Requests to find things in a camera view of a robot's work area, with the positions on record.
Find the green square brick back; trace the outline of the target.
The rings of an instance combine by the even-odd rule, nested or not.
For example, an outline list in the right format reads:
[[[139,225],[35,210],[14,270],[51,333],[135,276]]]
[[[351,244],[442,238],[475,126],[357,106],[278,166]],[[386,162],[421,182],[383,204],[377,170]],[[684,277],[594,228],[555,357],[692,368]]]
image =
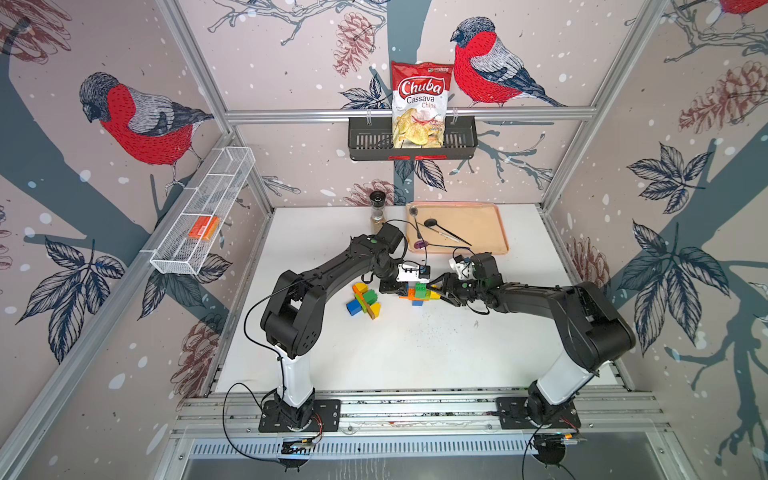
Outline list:
[[[427,285],[424,283],[417,283],[414,286],[414,298],[420,301],[428,301],[431,297],[430,291],[427,289]]]

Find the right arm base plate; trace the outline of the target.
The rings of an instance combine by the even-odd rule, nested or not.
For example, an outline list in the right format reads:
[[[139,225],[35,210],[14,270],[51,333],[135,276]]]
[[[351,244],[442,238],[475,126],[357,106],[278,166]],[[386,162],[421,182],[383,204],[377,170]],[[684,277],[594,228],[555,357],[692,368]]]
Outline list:
[[[544,400],[528,397],[497,397],[496,416],[503,430],[533,428],[581,428],[581,421],[572,401],[550,405]]]

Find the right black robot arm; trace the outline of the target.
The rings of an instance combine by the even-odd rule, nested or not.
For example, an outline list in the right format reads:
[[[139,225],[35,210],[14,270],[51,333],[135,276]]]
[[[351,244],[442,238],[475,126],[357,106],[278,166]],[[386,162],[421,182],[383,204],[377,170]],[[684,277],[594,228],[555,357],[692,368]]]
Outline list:
[[[554,287],[506,282],[490,253],[459,255],[454,263],[451,272],[427,283],[441,300],[455,307],[480,301],[488,313],[528,314],[554,322],[563,352],[530,384],[525,401],[527,420],[536,427],[564,420],[576,394],[602,366],[636,346],[626,320],[593,282]]]

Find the green square brick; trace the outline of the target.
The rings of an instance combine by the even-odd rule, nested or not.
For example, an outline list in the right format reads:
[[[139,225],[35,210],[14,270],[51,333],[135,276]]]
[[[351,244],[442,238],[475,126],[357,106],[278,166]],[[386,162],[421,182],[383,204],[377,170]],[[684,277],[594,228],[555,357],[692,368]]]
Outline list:
[[[375,290],[368,290],[363,294],[363,299],[367,305],[371,306],[378,302],[378,295]]]
[[[431,297],[430,291],[427,289],[427,285],[424,283],[417,283],[414,286],[414,298],[420,301],[428,301]]]

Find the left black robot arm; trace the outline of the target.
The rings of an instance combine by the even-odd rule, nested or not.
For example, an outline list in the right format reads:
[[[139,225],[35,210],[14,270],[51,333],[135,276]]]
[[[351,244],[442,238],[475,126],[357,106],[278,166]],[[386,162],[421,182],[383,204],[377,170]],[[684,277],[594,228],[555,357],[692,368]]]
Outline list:
[[[322,265],[302,273],[287,270],[278,277],[260,327],[280,362],[275,402],[282,425],[299,430],[315,417],[309,352],[321,335],[327,301],[366,274],[394,286],[402,262],[394,254],[404,242],[403,232],[386,223],[376,234],[351,238],[340,254]]]

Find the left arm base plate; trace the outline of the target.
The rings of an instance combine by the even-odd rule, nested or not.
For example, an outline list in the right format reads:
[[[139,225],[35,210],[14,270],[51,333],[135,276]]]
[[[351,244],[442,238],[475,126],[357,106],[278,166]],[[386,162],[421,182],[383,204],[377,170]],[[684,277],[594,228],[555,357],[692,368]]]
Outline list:
[[[302,406],[292,407],[282,399],[263,404],[260,433],[336,432],[341,417],[341,401],[310,397]]]

